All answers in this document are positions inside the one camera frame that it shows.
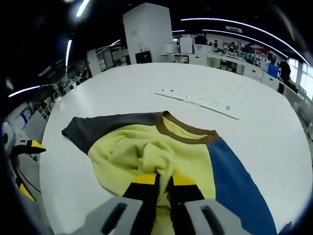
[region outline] brown collar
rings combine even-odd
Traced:
[[[166,128],[166,126],[163,122],[163,117],[165,117],[169,121],[175,123],[177,126],[183,128],[184,130],[186,130],[189,133],[192,133],[195,135],[206,135],[206,136],[201,138],[201,139],[189,139],[189,138],[184,138],[184,137],[178,136]],[[168,111],[159,112],[156,114],[156,128],[161,134],[167,135],[167,136],[169,136],[169,137],[171,137],[177,141],[180,141],[183,143],[188,143],[188,144],[199,144],[199,143],[209,144],[213,140],[215,140],[216,138],[219,137],[219,135],[217,134],[217,132],[215,130],[209,131],[209,130],[203,130],[203,129],[198,129],[196,127],[189,126],[189,125],[177,120]]]

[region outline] desk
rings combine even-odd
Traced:
[[[154,94],[161,89],[211,96],[243,109],[235,120]],[[278,92],[247,77],[198,65],[149,63],[105,71],[62,97],[45,128],[40,183],[55,234],[71,233],[112,195],[96,180],[87,155],[62,136],[74,116],[96,117],[168,110],[182,122],[215,129],[258,186],[280,231],[306,207],[312,162],[301,123]]]
[[[283,84],[289,91],[286,92],[288,97],[289,93],[293,93],[292,96],[296,96],[297,100],[303,100],[303,96],[301,94],[295,93],[288,86],[286,86],[282,81],[270,76],[267,72],[261,70],[259,67],[249,64],[243,58],[232,56],[232,55],[224,55],[220,53],[211,52],[207,55],[199,55],[199,54],[188,54],[188,53],[173,53],[173,54],[163,54],[162,56],[167,57],[167,62],[173,61],[173,56],[182,56],[185,58],[183,63],[186,63],[189,60],[189,64],[193,65],[203,65],[212,68],[220,69],[223,64],[222,61],[231,62],[236,64],[236,69],[233,71],[237,74],[249,77],[254,81],[260,82],[268,87],[271,87],[273,90],[278,89],[278,84]]]

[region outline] window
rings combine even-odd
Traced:
[[[307,96],[313,97],[313,67],[303,64],[300,86],[307,92]]]
[[[295,83],[297,80],[299,61],[294,60],[294,59],[289,59],[288,64],[289,64],[290,70],[291,70],[290,78]]]

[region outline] person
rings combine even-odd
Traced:
[[[61,96],[64,96],[65,95],[65,91],[64,91],[63,84],[60,82],[58,84],[58,86],[59,86],[59,92],[60,92]]]
[[[229,53],[232,53],[232,54],[234,54],[234,53],[237,52],[237,49],[235,48],[235,43],[234,43],[234,42],[232,42],[232,43],[228,46],[228,52],[229,52]]]
[[[291,70],[290,70],[290,66],[287,63],[287,61],[283,60],[282,62],[280,62],[278,67],[281,69],[280,77],[283,80],[283,82],[286,83],[286,84],[289,83],[289,76],[290,76]],[[284,85],[279,83],[277,91],[280,94],[283,94],[284,93],[284,89],[285,89]]]
[[[75,75],[74,81],[78,80],[79,78],[80,78],[80,75],[79,75],[79,72],[77,72],[76,75]]]
[[[219,49],[219,44],[217,42],[217,40],[214,41],[214,44],[213,44],[213,51],[217,51]]]
[[[87,77],[87,67],[83,66],[82,77]]]
[[[207,38],[202,35],[198,35],[195,37],[195,44],[207,45]]]

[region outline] white pillar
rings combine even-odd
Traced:
[[[87,59],[92,76],[95,77],[97,74],[101,73],[95,49],[87,52]]]
[[[296,77],[296,82],[295,82],[297,85],[300,85],[300,82],[301,82],[302,68],[303,68],[303,64],[299,62],[298,63],[297,77]]]
[[[152,62],[165,62],[161,56],[164,44],[173,42],[170,10],[143,3],[123,15],[126,42],[132,64],[135,54],[150,51]]]

